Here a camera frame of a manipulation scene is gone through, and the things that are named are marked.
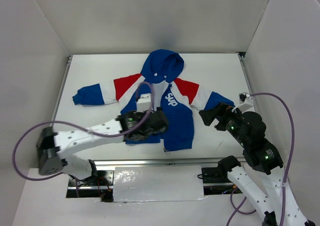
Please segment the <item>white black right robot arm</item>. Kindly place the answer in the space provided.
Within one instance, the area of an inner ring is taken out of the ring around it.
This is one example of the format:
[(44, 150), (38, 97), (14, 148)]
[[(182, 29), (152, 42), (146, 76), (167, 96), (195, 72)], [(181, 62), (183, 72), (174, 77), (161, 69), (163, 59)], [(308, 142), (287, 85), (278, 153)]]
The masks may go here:
[(255, 184), (234, 156), (218, 162), (219, 179), (238, 187), (259, 214), (262, 225), (314, 225), (304, 216), (284, 180), (284, 163), (277, 148), (265, 138), (266, 125), (259, 114), (242, 113), (224, 103), (199, 114), (206, 126), (217, 120), (215, 129), (231, 134), (242, 146), (246, 163), (260, 177), (265, 190)]

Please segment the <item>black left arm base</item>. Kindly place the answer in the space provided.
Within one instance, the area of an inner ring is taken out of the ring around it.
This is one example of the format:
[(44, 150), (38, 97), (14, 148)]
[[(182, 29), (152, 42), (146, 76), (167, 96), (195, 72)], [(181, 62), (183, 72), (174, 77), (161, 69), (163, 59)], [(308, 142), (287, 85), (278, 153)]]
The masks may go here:
[(115, 171), (98, 170), (97, 176), (88, 184), (69, 176), (66, 198), (96, 198), (101, 202), (113, 202), (113, 185)]

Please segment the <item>blue white red hooded jacket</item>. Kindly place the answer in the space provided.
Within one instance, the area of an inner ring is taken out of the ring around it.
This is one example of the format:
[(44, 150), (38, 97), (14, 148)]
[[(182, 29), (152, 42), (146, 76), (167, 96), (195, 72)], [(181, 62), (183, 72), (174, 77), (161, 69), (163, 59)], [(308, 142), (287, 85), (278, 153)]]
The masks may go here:
[(193, 111), (213, 109), (219, 103), (234, 106), (234, 102), (197, 83), (182, 80), (184, 60), (176, 52), (159, 49), (151, 52), (138, 74), (97, 83), (78, 89), (74, 104), (99, 106), (118, 102), (121, 114), (136, 110), (136, 96), (150, 93), (146, 81), (153, 87), (154, 107), (161, 107), (168, 119), (165, 133), (150, 136), (145, 143), (163, 142), (165, 150), (191, 149), (194, 139)]

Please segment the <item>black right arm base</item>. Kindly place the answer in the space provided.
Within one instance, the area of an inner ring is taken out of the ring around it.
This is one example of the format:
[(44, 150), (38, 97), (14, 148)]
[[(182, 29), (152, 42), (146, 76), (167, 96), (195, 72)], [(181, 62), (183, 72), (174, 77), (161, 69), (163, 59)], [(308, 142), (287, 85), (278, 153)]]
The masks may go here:
[(231, 194), (235, 189), (235, 185), (217, 167), (203, 167), (197, 178), (203, 183), (204, 195)]

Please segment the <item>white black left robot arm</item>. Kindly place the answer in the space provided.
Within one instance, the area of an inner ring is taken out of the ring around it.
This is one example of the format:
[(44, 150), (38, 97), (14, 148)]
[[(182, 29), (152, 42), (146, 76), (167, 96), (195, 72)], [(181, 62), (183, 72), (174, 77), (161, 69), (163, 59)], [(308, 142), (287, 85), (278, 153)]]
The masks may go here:
[(108, 122), (84, 130), (55, 132), (53, 127), (42, 130), (36, 144), (38, 173), (53, 176), (64, 173), (77, 180), (77, 185), (93, 185), (98, 180), (96, 165), (76, 153), (90, 148), (125, 141), (143, 142), (168, 130), (169, 121), (158, 108), (146, 121), (145, 112), (129, 111)]

